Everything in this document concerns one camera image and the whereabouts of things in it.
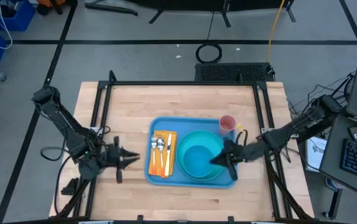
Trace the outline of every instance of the pink cup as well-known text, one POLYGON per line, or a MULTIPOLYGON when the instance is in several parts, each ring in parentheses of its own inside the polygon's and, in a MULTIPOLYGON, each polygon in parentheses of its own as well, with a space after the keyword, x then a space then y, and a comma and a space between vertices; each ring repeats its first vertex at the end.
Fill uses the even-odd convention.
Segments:
POLYGON ((220 125, 220 133, 224 135, 230 133, 236 126, 235 118, 231 115, 222 116, 218 123, 220 125))

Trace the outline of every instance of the silver fork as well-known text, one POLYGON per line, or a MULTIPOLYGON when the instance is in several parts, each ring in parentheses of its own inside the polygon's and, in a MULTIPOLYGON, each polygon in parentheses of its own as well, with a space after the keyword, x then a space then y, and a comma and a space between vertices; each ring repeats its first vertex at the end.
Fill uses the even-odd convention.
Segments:
POLYGON ((152 146, 152 150, 154 151, 153 152, 153 163, 152 163, 152 174, 153 175, 156 175, 156 166, 155 166, 155 147, 156 147, 156 140, 157 140, 157 138, 156 138, 156 136, 155 135, 153 135, 152 136, 152 138, 151 138, 151 146, 152 146))

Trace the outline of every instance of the silver spoon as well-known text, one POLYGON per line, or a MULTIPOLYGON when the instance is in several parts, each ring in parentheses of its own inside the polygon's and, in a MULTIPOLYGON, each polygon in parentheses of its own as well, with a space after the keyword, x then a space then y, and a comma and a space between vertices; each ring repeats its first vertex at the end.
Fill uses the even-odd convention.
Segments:
POLYGON ((157 141, 157 147, 160 151, 160 176, 161 177, 165 177, 165 172, 164 172, 164 160, 163 160, 163 157, 162 157, 162 151, 164 150, 164 147, 165 147, 165 142, 162 138, 159 138, 158 141, 157 141))

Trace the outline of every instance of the utensil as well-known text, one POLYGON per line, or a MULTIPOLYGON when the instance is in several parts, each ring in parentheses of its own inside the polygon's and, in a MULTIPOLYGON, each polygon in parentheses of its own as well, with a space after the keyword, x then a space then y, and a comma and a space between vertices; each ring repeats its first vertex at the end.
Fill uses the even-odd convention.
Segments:
POLYGON ((170 169, 170 145, 172 143, 172 134, 169 134, 169 138, 167 139, 167 158, 166 158, 166 167, 165 167, 165 176, 169 176, 170 169))
POLYGON ((153 152, 153 156, 152 156, 152 158, 154 159, 154 160, 153 160, 153 163, 152 163, 152 175, 156 175, 156 166, 155 166, 155 147, 156 147, 156 140, 157 140, 156 136, 153 135, 153 136, 152 136, 152 139, 151 139, 151 146, 152 146, 152 150, 154 151, 154 152, 153 152))
POLYGON ((231 115, 224 115, 220 118, 218 124, 220 125, 220 133, 225 135, 235 128, 236 120, 231 115))
POLYGON ((158 145, 158 148, 159 148, 159 151, 160 151, 160 176, 162 178, 165 177, 165 172, 164 172, 164 160, 163 160, 163 156, 162 156, 162 153, 163 153, 163 150, 164 150, 164 147, 165 147, 165 142, 162 138, 159 138, 158 141, 157 141, 157 145, 158 145))
POLYGON ((183 173, 195 180, 217 177, 224 167, 210 164, 223 149, 223 141, 209 131, 193 131, 185 135, 176 148, 176 160, 183 173))

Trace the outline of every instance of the floor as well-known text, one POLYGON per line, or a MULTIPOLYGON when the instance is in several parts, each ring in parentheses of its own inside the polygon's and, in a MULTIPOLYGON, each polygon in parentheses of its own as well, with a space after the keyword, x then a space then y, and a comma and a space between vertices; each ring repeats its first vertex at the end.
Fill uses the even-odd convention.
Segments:
MULTIPOLYGON (((64 7, 63 15, 35 15, 28 30, 13 32, 0 71, 0 203, 20 151, 29 146, 4 222, 46 218, 60 162, 39 156, 44 146, 59 146, 62 138, 48 121, 34 116, 32 94, 44 83, 57 87, 63 104, 73 112, 80 83, 105 80, 113 70, 118 80, 193 80, 195 51, 205 40, 212 13, 164 12, 153 25, 156 10, 124 1, 129 14, 64 7), (34 128, 33 136, 28 127, 34 128)), ((277 9, 229 12, 232 27, 213 17, 210 39, 221 40, 221 62, 264 62, 267 40, 277 9)), ((282 11, 276 26, 271 64, 277 81, 284 82, 288 99, 296 104, 319 83, 328 85, 357 66, 357 1, 296 0, 293 23, 282 11)), ((203 60, 217 55, 201 52, 203 60)), ((295 108, 301 110, 305 102, 295 108)), ((332 192, 322 176, 306 171, 315 216, 328 210, 332 192)), ((345 190, 335 221, 357 223, 357 194, 345 190)))

